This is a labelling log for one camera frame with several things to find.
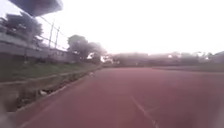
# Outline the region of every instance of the white lane line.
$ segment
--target white lane line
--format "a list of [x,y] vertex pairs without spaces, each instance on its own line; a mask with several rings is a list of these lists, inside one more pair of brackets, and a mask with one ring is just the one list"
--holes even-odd
[[131,100],[134,102],[134,104],[137,106],[137,108],[144,114],[144,116],[148,118],[150,121],[152,121],[154,128],[159,128],[159,124],[154,120],[154,118],[149,114],[149,112],[146,111],[133,96],[130,96],[130,97],[131,97]]

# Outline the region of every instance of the sky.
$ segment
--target sky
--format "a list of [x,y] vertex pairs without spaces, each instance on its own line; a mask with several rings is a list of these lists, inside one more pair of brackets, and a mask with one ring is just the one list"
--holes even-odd
[[[55,19],[64,35],[85,36],[110,53],[224,51],[223,0],[62,2],[63,11],[44,17]],[[49,26],[43,27],[49,33]],[[60,45],[67,47],[65,38],[60,38]]]

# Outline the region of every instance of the running track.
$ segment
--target running track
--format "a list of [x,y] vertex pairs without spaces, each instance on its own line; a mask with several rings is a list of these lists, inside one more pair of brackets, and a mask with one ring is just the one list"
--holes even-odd
[[224,126],[223,74],[103,69],[53,97],[17,114],[15,124],[28,114],[20,128]]

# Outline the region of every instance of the green tree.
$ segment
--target green tree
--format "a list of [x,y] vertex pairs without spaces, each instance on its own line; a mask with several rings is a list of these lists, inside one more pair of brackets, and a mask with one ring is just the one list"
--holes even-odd
[[99,43],[91,42],[89,43],[89,45],[92,61],[94,63],[100,63],[101,57],[106,54],[106,50],[103,49],[103,47]]
[[80,60],[86,60],[91,53],[91,47],[83,36],[73,35],[69,37],[68,44],[68,51],[78,54]]

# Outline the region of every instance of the tree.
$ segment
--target tree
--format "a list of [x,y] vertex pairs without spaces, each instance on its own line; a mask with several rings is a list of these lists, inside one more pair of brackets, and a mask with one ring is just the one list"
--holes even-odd
[[74,52],[79,55],[80,60],[87,59],[91,52],[91,47],[88,41],[83,36],[73,35],[68,39],[68,51]]
[[100,62],[101,56],[106,53],[99,43],[88,42],[85,37],[73,35],[68,39],[68,51],[79,55],[80,60],[86,60],[90,55],[94,62]]
[[0,32],[3,32],[3,33],[6,32],[5,23],[6,23],[6,20],[4,18],[0,18]]
[[208,59],[212,59],[212,57],[213,57],[213,54],[212,54],[211,52],[209,52],[209,53],[207,54],[207,58],[208,58]]

